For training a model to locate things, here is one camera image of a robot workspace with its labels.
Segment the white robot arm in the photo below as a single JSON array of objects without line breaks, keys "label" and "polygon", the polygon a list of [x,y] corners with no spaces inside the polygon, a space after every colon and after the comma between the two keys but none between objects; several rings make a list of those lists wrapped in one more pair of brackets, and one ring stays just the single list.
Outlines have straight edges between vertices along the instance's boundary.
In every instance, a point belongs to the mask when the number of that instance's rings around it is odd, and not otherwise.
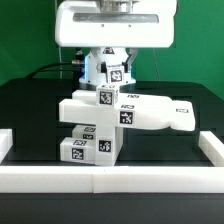
[{"label": "white robot arm", "polygon": [[131,64],[140,48],[167,48],[174,40],[177,0],[64,0],[58,7],[55,40],[85,47],[81,83],[132,83]]}]

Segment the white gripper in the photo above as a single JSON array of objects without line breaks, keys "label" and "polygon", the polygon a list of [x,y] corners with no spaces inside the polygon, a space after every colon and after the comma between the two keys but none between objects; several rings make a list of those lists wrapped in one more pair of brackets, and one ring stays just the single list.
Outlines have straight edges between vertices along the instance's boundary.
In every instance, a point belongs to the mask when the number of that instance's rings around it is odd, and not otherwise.
[{"label": "white gripper", "polygon": [[[113,10],[110,0],[64,0],[58,10],[55,40],[61,47],[130,48],[123,63],[129,73],[137,48],[165,48],[174,40],[177,0],[126,0]],[[107,73],[106,62],[94,56],[98,73]]]}]

